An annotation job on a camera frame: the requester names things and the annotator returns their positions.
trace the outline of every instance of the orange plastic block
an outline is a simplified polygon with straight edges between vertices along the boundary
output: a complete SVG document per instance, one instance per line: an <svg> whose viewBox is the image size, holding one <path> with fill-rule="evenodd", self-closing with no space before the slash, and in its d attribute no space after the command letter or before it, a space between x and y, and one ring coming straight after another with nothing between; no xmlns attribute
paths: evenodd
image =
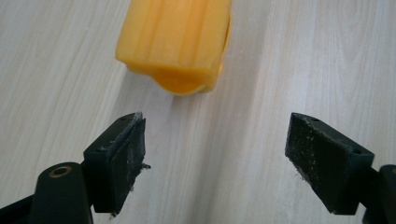
<svg viewBox="0 0 396 224"><path fill-rule="evenodd" d="M211 91L222 69L232 0L132 0L116 49L167 91Z"/></svg>

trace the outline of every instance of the wood grain surface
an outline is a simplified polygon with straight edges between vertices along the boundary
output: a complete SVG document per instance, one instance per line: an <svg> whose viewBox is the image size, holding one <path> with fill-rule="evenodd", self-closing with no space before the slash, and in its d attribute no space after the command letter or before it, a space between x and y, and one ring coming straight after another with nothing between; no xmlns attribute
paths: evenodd
<svg viewBox="0 0 396 224"><path fill-rule="evenodd" d="M286 136L300 112L396 163L396 1L234 0L218 86L189 97L114 59L129 3L0 2L0 207L142 111L152 169L95 223L361 223L328 213Z"/></svg>

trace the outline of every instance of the black rubber pad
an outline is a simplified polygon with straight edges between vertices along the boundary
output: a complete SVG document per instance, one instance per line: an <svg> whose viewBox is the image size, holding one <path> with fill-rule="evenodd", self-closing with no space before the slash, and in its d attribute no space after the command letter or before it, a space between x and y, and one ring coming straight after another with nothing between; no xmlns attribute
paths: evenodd
<svg viewBox="0 0 396 224"><path fill-rule="evenodd" d="M84 175L97 213L119 213L143 168L146 120L142 113L117 119L84 151Z"/></svg>
<svg viewBox="0 0 396 224"><path fill-rule="evenodd" d="M337 215L354 215L361 174L371 169L374 154L326 123L292 113L286 156L319 196Z"/></svg>

